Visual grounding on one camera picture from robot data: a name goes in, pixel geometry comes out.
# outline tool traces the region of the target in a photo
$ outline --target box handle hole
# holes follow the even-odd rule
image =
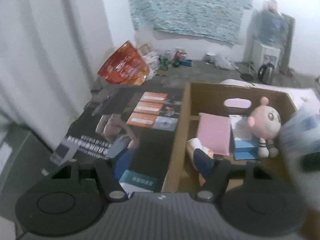
[[[223,102],[227,107],[237,107],[237,108],[249,108],[251,106],[251,101],[242,98],[229,98]]]

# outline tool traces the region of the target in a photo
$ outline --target pink notebook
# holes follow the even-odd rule
[[[197,137],[203,146],[214,154],[229,156],[230,118],[213,114],[199,113]]]

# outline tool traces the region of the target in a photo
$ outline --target red package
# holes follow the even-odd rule
[[[98,75],[110,83],[141,85],[149,75],[149,67],[127,41],[107,59]]]

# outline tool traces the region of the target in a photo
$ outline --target pig doll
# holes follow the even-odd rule
[[[273,145],[273,139],[278,135],[281,127],[281,120],[278,112],[271,106],[268,98],[260,99],[261,106],[255,108],[248,118],[248,125],[251,132],[259,138],[258,155],[262,158],[276,157],[277,148]]]

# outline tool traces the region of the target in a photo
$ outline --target circular cover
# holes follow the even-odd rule
[[[280,236],[302,226],[305,209],[295,192],[272,190],[260,180],[259,189],[234,188],[222,197],[221,213],[234,227],[258,236]]]
[[[98,193],[56,181],[30,189],[17,201],[19,222],[36,235],[65,236],[79,232],[95,222],[102,212]]]

